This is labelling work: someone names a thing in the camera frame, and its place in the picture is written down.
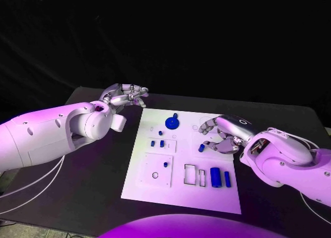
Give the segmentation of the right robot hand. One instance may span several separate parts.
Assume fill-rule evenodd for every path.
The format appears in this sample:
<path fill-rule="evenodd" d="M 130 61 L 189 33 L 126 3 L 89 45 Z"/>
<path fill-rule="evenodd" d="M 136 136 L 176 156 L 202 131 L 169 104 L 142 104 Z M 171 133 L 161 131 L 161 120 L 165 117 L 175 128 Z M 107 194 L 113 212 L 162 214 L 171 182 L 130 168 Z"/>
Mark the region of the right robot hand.
<path fill-rule="evenodd" d="M 251 124 L 234 115 L 218 115 L 207 120 L 198 128 L 198 133 L 205 135 L 214 128 L 221 141 L 218 143 L 204 141 L 202 144 L 221 154 L 234 154 L 257 134 Z"/>

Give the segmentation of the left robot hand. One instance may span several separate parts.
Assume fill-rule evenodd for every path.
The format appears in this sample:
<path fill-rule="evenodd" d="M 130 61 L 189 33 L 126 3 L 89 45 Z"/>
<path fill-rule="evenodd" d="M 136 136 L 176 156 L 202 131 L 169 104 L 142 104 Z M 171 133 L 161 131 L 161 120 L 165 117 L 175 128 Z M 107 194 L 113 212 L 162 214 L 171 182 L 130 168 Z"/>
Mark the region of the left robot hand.
<path fill-rule="evenodd" d="M 117 113 L 126 106 L 140 106 L 145 108 L 142 97 L 146 96 L 148 88 L 133 84 L 115 83 L 103 90 L 99 100 Z"/>

